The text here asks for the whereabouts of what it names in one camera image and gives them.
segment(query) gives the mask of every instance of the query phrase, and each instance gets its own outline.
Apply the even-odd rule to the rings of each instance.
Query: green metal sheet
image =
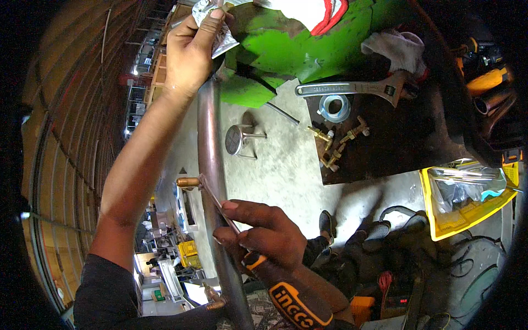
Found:
[[[237,18],[233,35],[240,45],[226,56],[226,70],[233,74],[222,86],[222,100],[259,107],[275,94],[258,79],[240,79],[241,63],[264,73],[262,79],[268,77],[273,85],[288,76],[306,83],[341,74],[364,61],[360,44],[372,31],[407,21],[410,10],[404,0],[351,1],[341,20],[321,36],[310,35],[299,21],[287,19],[281,11],[248,3],[230,12]]]

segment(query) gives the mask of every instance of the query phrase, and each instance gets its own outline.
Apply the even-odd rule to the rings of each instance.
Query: dark wooden board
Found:
[[[421,87],[414,100],[401,99],[394,109],[377,96],[348,96],[351,114],[335,124],[324,121],[317,113],[320,97],[307,98],[312,124],[325,133],[334,129],[333,149],[346,132],[359,125],[361,115],[370,127],[370,135],[359,135],[349,141],[336,164],[337,172],[321,168],[323,184],[354,182],[375,177],[414,171],[429,166],[470,157],[463,145],[454,143],[447,133],[444,109],[438,86],[431,79]],[[324,142],[316,139],[318,157],[324,153]]]

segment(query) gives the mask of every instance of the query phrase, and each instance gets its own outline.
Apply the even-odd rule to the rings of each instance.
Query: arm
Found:
[[[225,13],[215,10],[200,28],[192,16],[167,38],[167,78],[117,157],[105,181],[97,232],[89,253],[132,272],[134,233],[189,104],[212,66],[212,44]]]
[[[254,227],[238,236],[229,227],[214,231],[213,236],[236,259],[241,260],[245,254],[241,247],[262,253],[319,294],[331,305],[333,312],[348,307],[348,300],[341,291],[302,265],[306,238],[280,208],[232,200],[223,202],[222,211],[227,217]]]

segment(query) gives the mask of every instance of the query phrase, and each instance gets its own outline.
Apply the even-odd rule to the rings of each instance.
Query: tape roll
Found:
[[[332,101],[341,101],[341,109],[335,114],[328,112],[328,107]],[[343,122],[350,115],[350,103],[344,95],[325,95],[319,102],[319,112],[321,116],[331,122]]]

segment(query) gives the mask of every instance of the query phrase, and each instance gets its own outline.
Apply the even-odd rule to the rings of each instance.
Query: orange screwdriver handle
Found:
[[[242,260],[268,288],[271,301],[283,317],[299,329],[330,329],[333,314],[328,303],[265,256],[250,251]]]

